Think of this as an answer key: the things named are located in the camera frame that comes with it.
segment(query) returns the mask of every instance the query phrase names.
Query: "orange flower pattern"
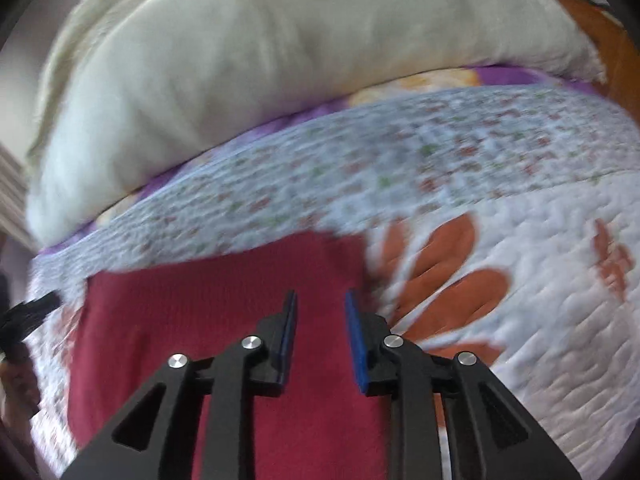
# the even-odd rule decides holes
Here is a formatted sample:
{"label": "orange flower pattern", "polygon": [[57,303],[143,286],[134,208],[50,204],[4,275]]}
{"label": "orange flower pattern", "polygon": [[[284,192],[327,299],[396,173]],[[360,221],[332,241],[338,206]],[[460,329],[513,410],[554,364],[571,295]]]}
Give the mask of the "orange flower pattern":
{"label": "orange flower pattern", "polygon": [[[463,214],[438,227],[420,250],[412,272],[398,297],[391,317],[394,325],[437,290],[462,267],[470,256],[477,238],[471,215]],[[406,232],[402,221],[393,222],[383,244],[380,276],[389,282],[398,268],[406,249]],[[441,291],[429,306],[414,320],[404,337],[418,342],[431,336],[459,329],[491,312],[509,290],[510,279],[499,269],[474,270]],[[452,358],[457,352],[468,350],[485,362],[493,364],[502,353],[501,348],[489,344],[456,344],[431,348],[429,353]],[[438,424],[444,426],[444,410],[439,396],[434,397]]]}
{"label": "orange flower pattern", "polygon": [[636,266],[626,245],[617,243],[601,218],[595,221],[593,248],[598,255],[596,265],[602,281],[620,301],[626,301],[625,274]]}

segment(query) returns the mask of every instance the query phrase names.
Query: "blue gripper pad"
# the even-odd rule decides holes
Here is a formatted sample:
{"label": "blue gripper pad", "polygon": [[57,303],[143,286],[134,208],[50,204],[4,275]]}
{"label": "blue gripper pad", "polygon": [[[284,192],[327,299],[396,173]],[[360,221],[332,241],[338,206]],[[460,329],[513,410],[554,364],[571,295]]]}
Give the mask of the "blue gripper pad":
{"label": "blue gripper pad", "polygon": [[349,343],[351,346],[351,359],[353,360],[353,371],[356,375],[356,382],[361,393],[366,393],[369,387],[369,372],[367,370],[367,346],[362,333],[360,313],[356,304],[355,294],[352,290],[347,292],[344,300],[347,315],[347,330],[349,333]]}
{"label": "blue gripper pad", "polygon": [[282,385],[289,379],[289,369],[291,366],[291,355],[293,351],[293,337],[296,332],[298,322],[298,297],[290,290],[285,299],[283,315],[285,316],[282,330],[282,341],[278,350],[278,360],[280,362],[280,373],[278,382]]}

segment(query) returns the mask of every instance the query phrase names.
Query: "maroon towel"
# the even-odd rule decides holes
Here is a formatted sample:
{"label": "maroon towel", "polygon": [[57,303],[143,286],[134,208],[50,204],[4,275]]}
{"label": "maroon towel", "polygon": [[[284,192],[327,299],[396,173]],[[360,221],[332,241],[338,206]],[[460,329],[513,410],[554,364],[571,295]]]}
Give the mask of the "maroon towel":
{"label": "maroon towel", "polygon": [[71,366],[68,421],[78,444],[170,355],[217,354],[279,312],[293,288],[289,384],[278,399],[255,400],[256,477],[382,480],[386,410],[358,391],[344,313],[346,291],[362,288],[363,257],[359,238],[305,233],[242,254],[92,277]]}

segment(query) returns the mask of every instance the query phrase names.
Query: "wall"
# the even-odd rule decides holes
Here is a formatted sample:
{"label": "wall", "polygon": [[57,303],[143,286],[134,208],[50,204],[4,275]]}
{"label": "wall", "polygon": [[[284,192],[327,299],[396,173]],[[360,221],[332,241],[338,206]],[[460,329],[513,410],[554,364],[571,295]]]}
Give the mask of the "wall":
{"label": "wall", "polygon": [[9,280],[12,306],[25,299],[29,279],[29,262],[33,258],[31,251],[18,242],[8,238],[0,250],[0,270]]}
{"label": "wall", "polygon": [[0,50],[0,142],[22,163],[34,137],[38,76],[65,17],[79,0],[33,0]]}

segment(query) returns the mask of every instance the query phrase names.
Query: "quilted blanket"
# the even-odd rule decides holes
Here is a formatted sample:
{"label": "quilted blanket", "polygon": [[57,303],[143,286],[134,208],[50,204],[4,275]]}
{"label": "quilted blanket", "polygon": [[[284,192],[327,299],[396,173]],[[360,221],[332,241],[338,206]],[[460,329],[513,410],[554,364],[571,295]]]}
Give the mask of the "quilted blanket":
{"label": "quilted blanket", "polygon": [[596,480],[640,416],[639,177],[617,105],[539,86],[401,95],[210,155],[34,261],[31,293],[65,298],[30,339],[37,445],[57,472],[77,452],[66,364],[87,276],[319,230],[366,234],[393,330],[474,350]]}

